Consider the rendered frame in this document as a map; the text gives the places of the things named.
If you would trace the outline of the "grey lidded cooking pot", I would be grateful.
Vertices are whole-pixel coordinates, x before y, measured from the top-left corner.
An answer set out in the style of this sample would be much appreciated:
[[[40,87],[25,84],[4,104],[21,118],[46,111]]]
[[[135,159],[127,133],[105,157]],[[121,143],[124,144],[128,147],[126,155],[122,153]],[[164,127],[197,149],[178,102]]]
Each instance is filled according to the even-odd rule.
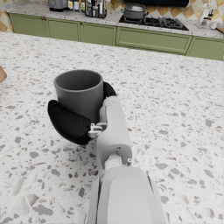
[[[141,3],[127,3],[121,12],[126,18],[139,20],[144,19],[148,15],[145,6]]]

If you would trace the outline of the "black gas stove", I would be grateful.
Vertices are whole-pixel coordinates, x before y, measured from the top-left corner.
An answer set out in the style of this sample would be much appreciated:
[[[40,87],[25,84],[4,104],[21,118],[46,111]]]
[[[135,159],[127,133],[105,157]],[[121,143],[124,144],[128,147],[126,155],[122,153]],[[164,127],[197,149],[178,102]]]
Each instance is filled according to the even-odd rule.
[[[178,19],[169,17],[145,17],[143,19],[136,19],[121,16],[119,22],[187,31],[187,28]]]

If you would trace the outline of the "green kitchen cabinet row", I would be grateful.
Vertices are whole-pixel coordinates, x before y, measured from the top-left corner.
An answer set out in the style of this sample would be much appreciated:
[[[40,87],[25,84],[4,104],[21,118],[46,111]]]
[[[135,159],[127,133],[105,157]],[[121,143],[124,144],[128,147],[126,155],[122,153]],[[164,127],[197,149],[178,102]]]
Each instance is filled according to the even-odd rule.
[[[223,40],[10,13],[15,33],[223,60]]]

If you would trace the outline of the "tan cup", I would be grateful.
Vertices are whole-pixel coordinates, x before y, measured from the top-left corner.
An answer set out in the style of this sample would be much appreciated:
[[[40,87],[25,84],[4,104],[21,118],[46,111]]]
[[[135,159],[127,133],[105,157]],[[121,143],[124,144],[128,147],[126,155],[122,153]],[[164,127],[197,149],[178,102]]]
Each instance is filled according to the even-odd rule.
[[[0,66],[0,83],[3,82],[6,78],[7,78],[7,74],[3,70],[3,68]]]

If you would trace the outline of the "black rack of bottles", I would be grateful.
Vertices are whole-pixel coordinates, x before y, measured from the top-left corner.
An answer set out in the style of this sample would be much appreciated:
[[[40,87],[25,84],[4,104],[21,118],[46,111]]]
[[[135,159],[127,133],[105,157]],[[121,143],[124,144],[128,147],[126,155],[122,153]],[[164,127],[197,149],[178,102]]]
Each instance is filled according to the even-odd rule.
[[[91,18],[102,18],[107,16],[104,0],[85,0],[85,15]]]

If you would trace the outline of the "grey kitchen appliance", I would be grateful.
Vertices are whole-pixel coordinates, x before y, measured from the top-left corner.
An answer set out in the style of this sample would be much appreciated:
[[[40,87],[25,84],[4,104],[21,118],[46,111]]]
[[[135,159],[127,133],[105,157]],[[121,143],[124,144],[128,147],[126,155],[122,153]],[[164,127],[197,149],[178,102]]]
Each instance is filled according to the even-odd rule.
[[[51,11],[63,11],[68,6],[68,0],[48,0],[48,6]]]

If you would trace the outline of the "dark grey cup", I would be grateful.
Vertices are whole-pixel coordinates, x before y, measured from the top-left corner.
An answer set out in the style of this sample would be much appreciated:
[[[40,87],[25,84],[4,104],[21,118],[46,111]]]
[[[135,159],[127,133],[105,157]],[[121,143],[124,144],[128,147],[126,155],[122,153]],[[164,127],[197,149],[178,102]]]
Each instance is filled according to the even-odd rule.
[[[103,78],[94,71],[73,70],[54,79],[59,103],[73,112],[98,123],[103,102]]]

